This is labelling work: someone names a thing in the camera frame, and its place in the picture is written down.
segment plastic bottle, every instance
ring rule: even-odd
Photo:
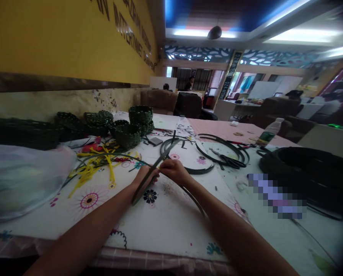
[[[283,118],[276,118],[276,120],[269,124],[265,131],[261,134],[258,138],[256,145],[258,146],[267,146],[267,144],[275,137],[275,135],[280,131],[281,122],[283,122]]]

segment ceiling light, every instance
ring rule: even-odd
[[[267,26],[271,25],[272,23],[278,21],[279,19],[283,18],[285,15],[288,15],[289,13],[291,13],[292,11],[296,10],[297,8],[303,6],[305,3],[309,2],[309,1],[311,1],[311,0],[299,0],[298,2],[291,5],[289,8],[285,9],[284,11],[282,11],[281,13],[279,13],[278,15],[274,16],[269,21],[267,21],[265,24],[265,27],[267,27]]]
[[[343,31],[291,29],[274,36],[269,40],[329,43],[332,42],[336,36],[341,35],[342,33]]]
[[[190,30],[190,29],[181,29],[181,30],[174,32],[174,35],[178,35],[178,36],[203,36],[203,37],[207,37],[208,34],[209,34],[209,31]],[[222,38],[235,38],[236,36],[233,33],[227,31],[227,32],[222,32],[221,37]]]
[[[174,35],[183,35],[183,36],[204,36],[207,37],[209,31],[201,31],[201,30],[178,30],[174,33]]]
[[[222,35],[222,30],[221,30],[221,27],[220,26],[215,26],[213,27],[210,31],[209,31],[209,34],[207,35],[207,38],[208,39],[218,39],[220,38]]]
[[[323,54],[325,54],[327,57],[342,56],[343,55],[343,47],[325,51],[325,52],[323,52]]]

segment white plastic bag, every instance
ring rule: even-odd
[[[68,147],[41,151],[0,145],[0,222],[31,212],[52,199],[74,169]]]

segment scissors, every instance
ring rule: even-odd
[[[247,167],[246,164],[244,164],[243,162],[240,162],[238,160],[235,160],[233,158],[227,157],[225,155],[222,155],[220,153],[218,153],[217,151],[214,151],[212,148],[210,148],[210,150],[215,153],[217,156],[219,156],[225,163],[227,163],[226,166],[232,167],[234,169],[239,169],[239,168],[245,168]]]

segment yellow wall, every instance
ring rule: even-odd
[[[133,1],[157,62],[146,0]],[[117,31],[113,3],[147,53],[142,33],[123,0],[107,3],[110,21],[96,0],[0,0],[0,71],[149,84],[158,68]]]

